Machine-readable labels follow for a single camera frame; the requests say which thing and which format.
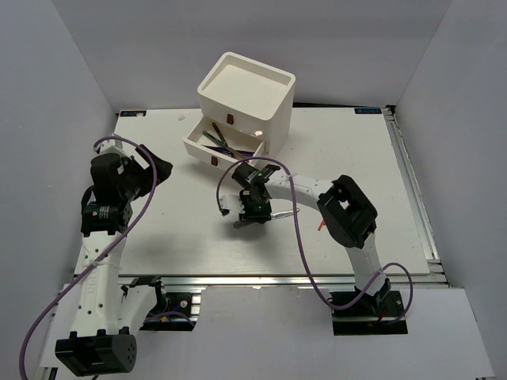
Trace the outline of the ornate silver knife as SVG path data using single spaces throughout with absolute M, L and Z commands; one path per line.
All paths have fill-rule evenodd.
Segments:
M 277 219 L 283 219 L 291 217 L 295 214 L 294 211 L 286 210 L 286 211 L 278 211 L 271 213 L 269 215 L 247 215 L 240 214 L 238 216 L 238 221 L 233 223 L 233 227 L 235 229 L 240 229 L 244 226 L 248 226 L 251 224 L 264 224 L 266 222 L 270 222 Z

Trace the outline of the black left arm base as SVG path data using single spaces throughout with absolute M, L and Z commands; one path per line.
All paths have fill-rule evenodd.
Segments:
M 196 322 L 193 320 L 192 293 L 168 291 L 161 277 L 148 275 L 136 277 L 129 284 L 122 285 L 122 300 L 133 293 L 133 289 L 141 286 L 149 287 L 156 296 L 156 303 L 141 325 L 141 331 L 193 331 Z

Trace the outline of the white drawer box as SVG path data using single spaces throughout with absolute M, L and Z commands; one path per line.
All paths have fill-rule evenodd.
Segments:
M 254 156 L 275 157 L 285 144 L 292 118 L 296 77 L 285 70 L 234 52 L 224 53 L 199 84 L 202 117 L 183 138 L 187 153 L 201 162 L 225 170 L 236 158 L 205 146 L 217 146 L 203 131 Z

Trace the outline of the dark blue knife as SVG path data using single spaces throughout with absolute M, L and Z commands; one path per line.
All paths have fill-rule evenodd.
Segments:
M 205 146 L 205 148 L 233 157 L 233 155 L 230 152 L 224 150 L 221 146 Z

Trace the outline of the rainbow iridescent knife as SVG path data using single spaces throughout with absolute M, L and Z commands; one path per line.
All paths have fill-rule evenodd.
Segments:
M 250 151 L 244 151 L 244 150 L 236 150 L 232 148 L 231 146 L 223 146 L 224 150 L 227 150 L 230 152 L 234 157 L 238 159 L 244 159 L 244 158 L 250 158 L 253 157 L 254 153 Z

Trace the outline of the green handled knife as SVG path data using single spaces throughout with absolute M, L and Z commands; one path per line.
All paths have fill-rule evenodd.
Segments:
M 212 141 L 214 144 L 216 144 L 217 146 L 221 146 L 223 148 L 227 148 L 228 145 L 226 142 L 216 138 L 215 136 L 211 135 L 209 132 L 207 131 L 203 131 L 203 136 L 205 136 L 208 140 Z

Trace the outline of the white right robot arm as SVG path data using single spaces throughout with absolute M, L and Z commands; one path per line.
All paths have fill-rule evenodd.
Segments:
M 271 200 L 291 201 L 296 241 L 303 256 L 297 208 L 303 205 L 318 211 L 330 236 L 345 248 L 353 268 L 356 297 L 342 309 L 357 303 L 364 314 L 374 316 L 385 308 L 391 285 L 375 244 L 378 212 L 351 177 L 342 175 L 336 180 L 301 177 L 273 161 L 263 169 L 243 162 L 232 173 L 232 179 L 242 190 L 239 196 L 219 199 L 224 215 L 235 211 L 241 222 L 262 224 L 270 220 Z

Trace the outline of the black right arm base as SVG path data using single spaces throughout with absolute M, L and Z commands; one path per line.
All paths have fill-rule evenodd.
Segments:
M 335 336 L 406 335 L 405 318 L 394 322 L 404 310 L 399 291 L 390 291 L 377 309 L 360 300 L 347 310 L 332 311 L 333 333 Z

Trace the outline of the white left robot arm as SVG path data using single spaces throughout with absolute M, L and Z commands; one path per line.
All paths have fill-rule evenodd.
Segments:
M 133 157 L 100 154 L 91 161 L 92 185 L 82 197 L 82 257 L 87 273 L 70 335 L 55 343 L 55 356 L 78 377 L 132 371 L 136 333 L 147 317 L 162 314 L 167 296 L 162 281 L 141 276 L 118 282 L 124 232 L 132 225 L 132 202 L 151 192 L 171 174 L 172 164 L 148 153 L 143 168 Z

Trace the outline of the small silver knife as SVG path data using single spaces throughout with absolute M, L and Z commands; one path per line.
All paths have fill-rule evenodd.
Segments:
M 218 125 L 216 123 L 212 123 L 212 127 L 213 129 L 215 130 L 216 134 L 218 135 L 220 141 L 223 143 L 223 144 L 227 144 L 227 141 L 226 139 L 224 138 L 221 130 L 219 129 Z

